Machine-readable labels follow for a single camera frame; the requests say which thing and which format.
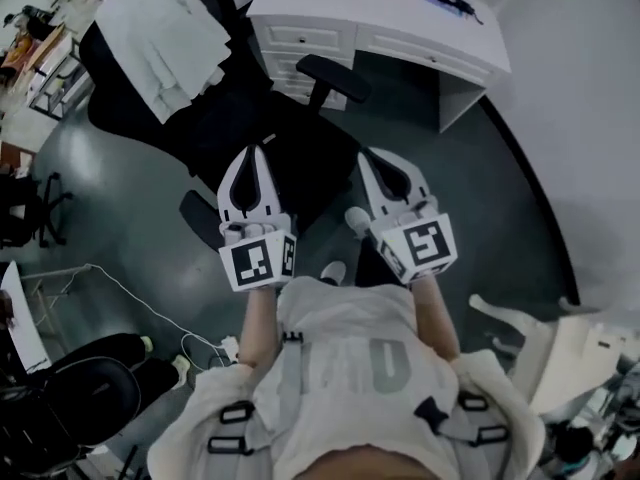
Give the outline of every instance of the power cord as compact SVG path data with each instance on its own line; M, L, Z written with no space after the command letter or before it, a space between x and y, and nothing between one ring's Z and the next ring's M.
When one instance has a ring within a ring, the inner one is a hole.
M211 347L213 349L213 351L216 353L217 359L218 361L220 361L221 366L227 366L224 361L222 360L222 356L220 355L219 350L223 350L226 353L226 349L224 347L219 347L217 345L214 345L213 343L211 343L209 340L207 340L206 338L203 338L202 336L200 336L199 334L196 334L192 331L190 331L189 329L185 329L184 327L182 327L181 325L177 324L176 322L174 322L173 320L171 320L171 318L158 313L155 309L153 309L149 304L147 304L145 301L143 301L140 297L134 295L133 293L131 293L127 288L125 288L123 286L123 284L118 281L115 277L113 277L112 275L108 274L107 271L102 268L100 265L94 265L93 263L85 263L83 266L85 267L91 267L91 268L97 268L98 270L100 270L108 279L110 279L111 281L113 281L114 283L116 283L121 290L123 290L127 295L129 295L131 298L133 298L134 300L136 300L137 302L139 302L140 304L142 304L145 308L147 308L149 311L151 311L151 313L153 313L155 316L157 316L158 318L162 318L163 320L165 320L166 322L169 322L171 325L173 325L176 329L181 330L184 335L182 336L182 339L180 340L180 348L182 349L182 353L184 354L184 356L189 360L189 362L193 365L194 368L200 370L201 372L206 371L205 368L201 368L200 366L198 366L196 363L193 362L193 360L191 359L191 357L189 357L189 354L187 353L187 351L184 348L184 340L189 338L189 337L193 337L196 340L198 340L201 343L204 343L205 345ZM64 288L62 289L62 291L60 292L61 294L65 294L67 293L67 290L69 289L69 287L71 286L71 284L73 283L73 281L76 278L76 275L78 275L80 272L74 272L73 275L71 276L70 281L64 286ZM42 322L44 322L47 318L47 314L45 314L40 320L38 320L38 322L36 322L36 327L38 325L40 325Z

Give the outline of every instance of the white cloth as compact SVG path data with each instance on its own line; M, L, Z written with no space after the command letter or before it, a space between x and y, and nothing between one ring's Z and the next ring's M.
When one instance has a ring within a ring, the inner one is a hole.
M336 288L298 278L282 292L278 319L285 330L304 333L303 395L295 425L272 445L274 479L294 478L329 451L363 444L412 457L442 480L458 479L450 445L413 411L433 396L449 413L458 384L470 382L481 383L511 422L510 460L519 475L506 480L524 480L533 469L544 427L495 355L463 355L452 365L438 358L415 334L407 290ZM282 356L254 390L256 409L268 428L277 427L281 366ZM154 480L211 478L216 456L207 453L207 440L219 425L217 412L247 396L250 376L250 369L237 365L197 377L184 412L149 451Z
M105 0L96 23L161 123L224 75L230 37L201 0Z

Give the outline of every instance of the gray floor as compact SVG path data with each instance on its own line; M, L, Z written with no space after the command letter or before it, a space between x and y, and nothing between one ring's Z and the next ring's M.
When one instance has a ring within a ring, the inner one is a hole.
M489 344L487 332L513 336L469 310L470 294L530 311L556 313L564 292L556 251L529 186L502 138L479 106L446 133L437 133L436 78L426 68L359 54L356 70L373 85L364 105L326 116L365 145L390 149L419 165L450 214L460 259L440 276L445 300L465 350ZM103 266L136 295L180 325L209 340L238 334L244 295L231 292L218 256L191 232L178 213L183 195L196 188L214 197L186 168L164 153L94 128L80 107L49 138L36 159L36 176L62 175L76 199L62 210L65 247L35 243L4 250L26 273L84 263ZM363 194L340 196L299 244L299 274L317 275L334 258L353 275L357 243L342 213ZM179 351L181 332L153 316L98 271L82 274L56 308L56 326L71 349L116 332L151 336L161 357ZM210 351L189 342L206 365ZM52 345L52 354L60 350ZM190 389L169 393L112 440L123 455L148 445L174 419Z

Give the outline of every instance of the white towel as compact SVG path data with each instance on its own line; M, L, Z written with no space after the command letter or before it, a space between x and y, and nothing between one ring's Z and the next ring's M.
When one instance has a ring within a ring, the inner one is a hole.
M96 22L131 84L161 123L224 72L230 40L201 0L106 0Z

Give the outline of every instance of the white shoe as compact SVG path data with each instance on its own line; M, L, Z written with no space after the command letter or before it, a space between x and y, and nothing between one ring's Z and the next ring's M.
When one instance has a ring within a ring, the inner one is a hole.
M344 276L347 275L347 266L342 261L332 261L329 263L320 274L320 279L331 279L335 281L336 286L340 286L344 281Z
M358 240L362 240L367 230L371 227L371 217L359 206L352 206L344 213L344 220L356 234Z
M179 389L187 383L187 373L191 369L189 360L181 354L178 354L171 365L178 370L179 379L175 386L171 389Z
M149 336L140 336L140 339L142 343L144 343L144 351L147 354L151 354L151 352L153 352L153 341L151 341L151 338L149 338Z

